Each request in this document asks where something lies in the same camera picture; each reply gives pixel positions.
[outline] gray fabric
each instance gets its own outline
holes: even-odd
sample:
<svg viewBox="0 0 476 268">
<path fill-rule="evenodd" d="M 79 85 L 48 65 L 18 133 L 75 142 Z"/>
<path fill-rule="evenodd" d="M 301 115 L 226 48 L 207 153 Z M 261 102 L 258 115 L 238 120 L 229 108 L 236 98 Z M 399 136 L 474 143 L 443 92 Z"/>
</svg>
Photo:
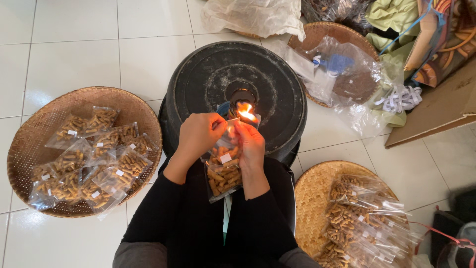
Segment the gray fabric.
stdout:
<svg viewBox="0 0 476 268">
<path fill-rule="evenodd" d="M 279 258 L 279 262 L 290 268 L 322 268 L 300 247 L 284 253 Z"/>
<path fill-rule="evenodd" d="M 283 254 L 279 262 L 290 268 L 322 268 L 301 248 Z M 119 245 L 112 268 L 166 268 L 167 248 L 161 243 L 123 242 Z"/>
</svg>

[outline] hand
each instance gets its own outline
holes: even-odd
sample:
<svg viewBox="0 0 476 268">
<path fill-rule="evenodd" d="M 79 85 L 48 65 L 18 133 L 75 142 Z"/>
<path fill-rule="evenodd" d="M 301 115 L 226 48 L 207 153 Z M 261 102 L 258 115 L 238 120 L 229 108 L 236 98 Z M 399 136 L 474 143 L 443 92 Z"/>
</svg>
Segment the hand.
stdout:
<svg viewBox="0 0 476 268">
<path fill-rule="evenodd" d="M 164 170 L 164 176 L 184 184 L 188 169 L 206 153 L 227 128 L 227 121 L 218 113 L 193 113 L 180 127 L 178 148 Z"/>
<path fill-rule="evenodd" d="M 243 151 L 239 159 L 239 167 L 243 178 L 245 199 L 253 199 L 269 191 L 268 179 L 263 170 L 265 139 L 256 128 L 249 124 L 238 122 L 235 129 L 240 134 Z"/>
</svg>

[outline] white ribbon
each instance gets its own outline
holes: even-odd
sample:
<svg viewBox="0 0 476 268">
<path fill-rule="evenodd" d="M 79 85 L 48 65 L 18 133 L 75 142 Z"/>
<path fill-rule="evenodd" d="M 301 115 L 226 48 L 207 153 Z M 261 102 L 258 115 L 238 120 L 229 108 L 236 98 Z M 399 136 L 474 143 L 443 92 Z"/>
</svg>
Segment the white ribbon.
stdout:
<svg viewBox="0 0 476 268">
<path fill-rule="evenodd" d="M 384 111 L 401 113 L 403 110 L 411 110 L 420 104 L 422 101 L 420 96 L 421 92 L 422 90 L 420 87 L 413 88 L 411 86 L 406 86 L 403 92 L 397 93 L 394 87 L 390 96 L 375 102 L 375 105 L 383 103 L 384 106 L 382 109 Z"/>
</svg>

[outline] person's right hand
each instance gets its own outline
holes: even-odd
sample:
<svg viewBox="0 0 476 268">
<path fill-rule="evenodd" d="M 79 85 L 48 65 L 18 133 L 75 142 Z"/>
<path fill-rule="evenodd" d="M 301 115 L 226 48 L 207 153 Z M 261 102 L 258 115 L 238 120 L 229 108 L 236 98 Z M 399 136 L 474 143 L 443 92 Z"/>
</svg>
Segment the person's right hand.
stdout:
<svg viewBox="0 0 476 268">
<path fill-rule="evenodd" d="M 239 167 L 243 178 L 245 199 L 253 199 L 269 191 L 263 163 L 265 158 L 265 139 L 253 126 L 237 122 L 236 131 L 240 134 L 242 153 Z"/>
</svg>

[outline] white tile floor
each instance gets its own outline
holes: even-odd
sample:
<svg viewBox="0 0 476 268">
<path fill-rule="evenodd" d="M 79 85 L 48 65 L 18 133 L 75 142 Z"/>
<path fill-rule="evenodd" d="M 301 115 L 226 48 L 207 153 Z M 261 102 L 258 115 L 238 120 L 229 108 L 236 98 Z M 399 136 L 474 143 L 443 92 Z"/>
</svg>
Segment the white tile floor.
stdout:
<svg viewBox="0 0 476 268">
<path fill-rule="evenodd" d="M 158 113 L 172 72 L 196 48 L 223 40 L 270 48 L 275 40 L 289 39 L 287 34 L 252 40 L 229 30 L 208 33 L 200 23 L 204 4 L 204 0 L 0 0 L 3 267 L 82 267 L 74 259 L 85 251 L 93 266 L 110 266 L 127 223 L 151 187 L 102 222 L 95 217 L 49 217 L 26 209 L 12 195 L 6 156 L 16 130 L 41 106 L 81 87 L 105 85 L 139 95 Z M 330 109 L 307 103 L 307 125 L 292 165 L 297 177 L 322 161 L 358 163 L 392 187 L 413 214 L 410 219 L 425 224 L 431 223 L 435 205 L 449 209 L 451 190 L 476 184 L 476 124 L 386 150 L 388 135 L 360 141 Z M 427 252 L 428 244 L 421 251 Z"/>
</svg>

